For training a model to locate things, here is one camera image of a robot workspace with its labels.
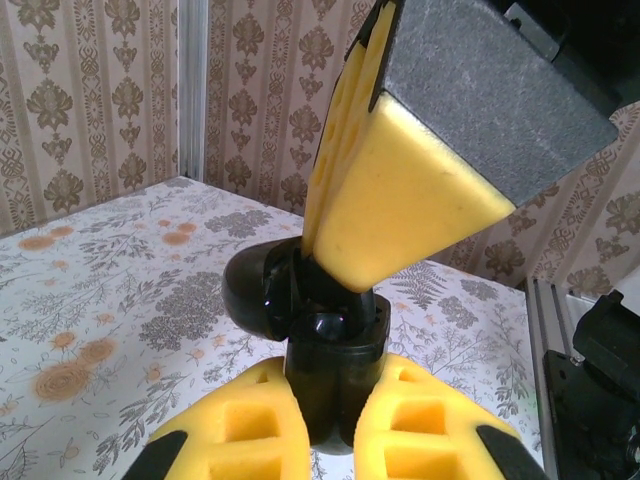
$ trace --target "floral tablecloth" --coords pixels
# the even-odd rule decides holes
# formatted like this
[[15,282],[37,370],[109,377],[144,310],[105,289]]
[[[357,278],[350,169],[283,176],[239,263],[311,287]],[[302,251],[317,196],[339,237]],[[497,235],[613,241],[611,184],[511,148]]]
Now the floral tablecloth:
[[[119,479],[162,422],[284,345],[236,328],[229,258],[302,219],[176,178],[0,240],[0,479]],[[512,424],[541,461],[521,292],[423,262],[382,282],[390,350]],[[316,479],[351,457],[313,454]]]

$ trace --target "black plastic object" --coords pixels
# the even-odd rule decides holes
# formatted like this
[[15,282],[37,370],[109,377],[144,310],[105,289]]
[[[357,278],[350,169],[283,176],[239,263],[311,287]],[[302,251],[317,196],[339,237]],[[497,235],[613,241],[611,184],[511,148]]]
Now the black plastic object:
[[349,453],[364,404],[384,368],[391,307],[375,296],[375,320],[355,337],[338,313],[300,316],[291,327],[285,376],[311,445],[329,454]]
[[177,430],[148,443],[122,480],[164,480],[186,441],[187,432]]
[[300,256],[300,237],[254,245],[227,264],[222,299],[243,330],[282,341],[301,315],[342,314],[349,338],[375,320],[373,290],[354,293],[336,282],[312,259]]
[[300,237],[249,247],[227,264],[222,298],[243,330],[289,338],[285,374],[311,445],[334,454],[353,446],[356,422],[380,379],[389,302],[355,293],[302,258]]
[[476,432],[504,480],[548,480],[540,465],[516,437],[490,425],[480,425]]
[[640,317],[617,291],[578,322],[573,345],[584,361],[548,351],[544,373],[559,478],[640,478]]
[[224,270],[222,299],[243,330],[281,341],[301,308],[293,252],[299,238],[261,243],[241,250]]

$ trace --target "fern print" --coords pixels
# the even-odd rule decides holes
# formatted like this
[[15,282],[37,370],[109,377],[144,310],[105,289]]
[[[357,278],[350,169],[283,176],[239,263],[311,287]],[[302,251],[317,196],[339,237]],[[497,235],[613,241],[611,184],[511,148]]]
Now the fern print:
[[398,287],[398,291],[404,293],[423,310],[435,302],[442,294],[444,278],[438,275],[436,269],[429,262],[420,262],[396,273],[391,284]]

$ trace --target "gray leaf print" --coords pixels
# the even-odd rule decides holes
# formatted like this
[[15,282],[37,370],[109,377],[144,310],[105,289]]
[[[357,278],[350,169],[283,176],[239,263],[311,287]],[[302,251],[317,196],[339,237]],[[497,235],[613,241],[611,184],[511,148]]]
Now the gray leaf print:
[[324,480],[324,476],[327,474],[320,461],[320,454],[315,450],[311,453],[311,473],[313,480]]
[[432,374],[444,370],[458,376],[469,375],[479,365],[496,359],[496,352],[501,345],[482,330],[473,337],[446,326],[442,333],[442,341],[424,357],[424,365]]
[[234,212],[223,217],[215,217],[204,224],[213,233],[226,230],[230,237],[247,238],[256,234],[256,228],[269,223],[271,214],[261,210],[250,210],[246,213]]
[[409,296],[420,308],[426,310],[445,289],[440,277],[429,262],[420,262],[395,274],[392,285],[400,287],[401,293]]
[[217,273],[198,272],[178,282],[156,305],[162,315],[142,324],[140,340],[158,351],[178,351],[183,338],[206,338],[224,313],[221,280]]
[[460,280],[460,284],[465,292],[478,300],[496,300],[498,298],[498,290],[482,281]]
[[223,374],[235,374],[238,375],[240,372],[236,371],[236,366],[238,360],[242,358],[242,356],[252,357],[253,356],[253,346],[251,345],[251,340],[254,339],[252,335],[246,334],[242,335],[240,338],[229,340],[230,350],[222,352],[220,354],[221,362],[218,363],[214,368],[210,368],[209,370],[205,370],[203,373],[203,379],[207,383],[218,383],[223,378]]
[[500,380],[500,386],[496,389],[496,398],[500,402],[498,416],[509,418],[511,415],[517,415],[519,408],[516,397],[522,399],[529,396],[524,383],[527,373],[520,359],[510,357],[509,365],[498,367],[496,379]]
[[128,424],[122,433],[114,433],[105,438],[96,449],[98,458],[93,464],[93,471],[102,475],[105,468],[115,465],[120,451],[125,452],[131,447],[137,447],[145,437],[148,426],[160,424],[166,418],[170,409],[178,404],[180,393],[176,388],[188,375],[172,373],[162,377],[158,382],[147,388],[146,395],[127,405],[120,411],[120,426]]
[[443,298],[438,302],[438,306],[447,317],[447,322],[455,323],[458,328],[466,330],[478,321],[478,317],[467,310],[457,297]]
[[164,182],[164,184],[169,188],[187,188],[193,185],[193,183],[193,181],[185,177],[175,177]]

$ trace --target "yellow foam pad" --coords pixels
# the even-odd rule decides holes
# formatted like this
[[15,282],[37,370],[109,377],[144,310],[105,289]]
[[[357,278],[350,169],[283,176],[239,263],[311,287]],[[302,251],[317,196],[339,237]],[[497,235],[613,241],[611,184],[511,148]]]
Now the yellow foam pad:
[[307,429],[283,374],[283,357],[262,361],[162,425],[187,440],[166,480],[311,478]]
[[406,358],[389,354],[354,439],[359,480],[502,480],[476,433],[510,426]]
[[394,9],[387,3],[367,48],[347,59],[305,211],[303,253],[356,292],[515,210],[391,95],[368,111]]

